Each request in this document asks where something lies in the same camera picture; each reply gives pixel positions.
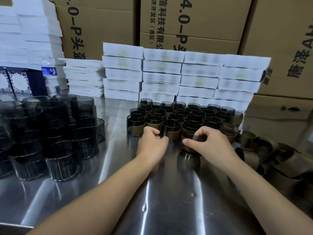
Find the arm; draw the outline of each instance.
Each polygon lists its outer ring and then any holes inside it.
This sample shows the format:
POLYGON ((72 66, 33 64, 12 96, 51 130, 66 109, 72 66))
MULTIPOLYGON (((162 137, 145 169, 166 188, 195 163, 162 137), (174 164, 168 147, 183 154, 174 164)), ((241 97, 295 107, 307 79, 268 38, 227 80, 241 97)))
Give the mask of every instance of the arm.
POLYGON ((206 142, 184 139, 183 143, 199 152, 230 177, 266 234, 312 234, 313 220, 245 164, 225 135, 219 130, 205 126, 195 134, 207 135, 206 142))
POLYGON ((145 127, 135 159, 27 235, 110 234, 138 187, 165 153, 168 138, 155 136, 159 133, 154 128, 145 127))

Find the forearm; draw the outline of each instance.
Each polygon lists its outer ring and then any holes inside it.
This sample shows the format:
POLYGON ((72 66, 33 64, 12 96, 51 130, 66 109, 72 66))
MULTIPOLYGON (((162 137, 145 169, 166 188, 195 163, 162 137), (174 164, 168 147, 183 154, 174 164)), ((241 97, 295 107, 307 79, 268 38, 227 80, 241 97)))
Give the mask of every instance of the forearm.
POLYGON ((135 158, 108 180, 68 204, 28 235, 110 234, 154 165, 135 158))
POLYGON ((266 234, 311 234, 313 221, 243 161, 226 169, 266 234))

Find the printed number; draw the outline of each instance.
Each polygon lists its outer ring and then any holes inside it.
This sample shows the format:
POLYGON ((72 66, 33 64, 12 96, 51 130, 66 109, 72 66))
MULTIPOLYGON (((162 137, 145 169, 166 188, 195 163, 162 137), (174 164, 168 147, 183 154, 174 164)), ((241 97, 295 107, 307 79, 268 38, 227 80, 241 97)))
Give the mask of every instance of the printed number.
POLYGON ((184 1, 180 4, 180 6, 184 9, 185 7, 187 7, 187 8, 192 8, 193 5, 190 3, 190 1, 184 0, 184 1))
POLYGON ((178 21, 179 23, 182 23, 182 24, 188 24, 190 21, 190 17, 188 15, 180 15, 178 17, 178 21))
POLYGON ((69 7, 67 11, 72 16, 76 16, 79 14, 79 10, 77 9, 77 7, 69 7))

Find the plastic bottle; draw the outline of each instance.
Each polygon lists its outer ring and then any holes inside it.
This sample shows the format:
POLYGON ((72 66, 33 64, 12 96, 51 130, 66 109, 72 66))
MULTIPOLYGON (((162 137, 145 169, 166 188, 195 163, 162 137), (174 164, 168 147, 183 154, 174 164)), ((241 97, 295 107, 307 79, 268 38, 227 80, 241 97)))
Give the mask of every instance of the plastic bottle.
POLYGON ((53 96, 61 94, 61 89, 58 83, 57 68, 49 56, 46 56, 42 61, 41 70, 45 78, 48 95, 53 96))

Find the stainless steel table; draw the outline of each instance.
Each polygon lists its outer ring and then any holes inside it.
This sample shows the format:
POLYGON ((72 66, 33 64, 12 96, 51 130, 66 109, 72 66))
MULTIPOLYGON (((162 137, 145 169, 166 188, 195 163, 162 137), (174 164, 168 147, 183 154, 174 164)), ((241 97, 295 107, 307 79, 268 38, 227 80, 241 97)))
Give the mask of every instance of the stainless steel table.
MULTIPOLYGON (((47 177, 20 181, 15 175, 0 179, 0 234, 25 234, 135 157, 139 138, 127 136, 126 117, 138 103, 96 98, 95 104, 98 117, 105 120, 106 126, 106 141, 100 144, 100 153, 85 160, 84 171, 69 181, 54 182, 47 177)), ((310 153, 312 146, 306 139, 312 127, 306 120, 307 113, 296 113, 291 118, 288 111, 287 118, 281 118, 282 115, 280 109, 250 107, 244 128, 259 135, 269 133, 279 142, 310 153), (264 110, 265 116, 258 113, 264 110), (276 135, 277 127, 281 128, 279 135, 276 135)), ((312 216, 310 206, 307 202, 299 205, 312 216)), ((179 143, 172 143, 132 198, 113 234, 264 232, 223 172, 203 158, 181 154, 179 143)))

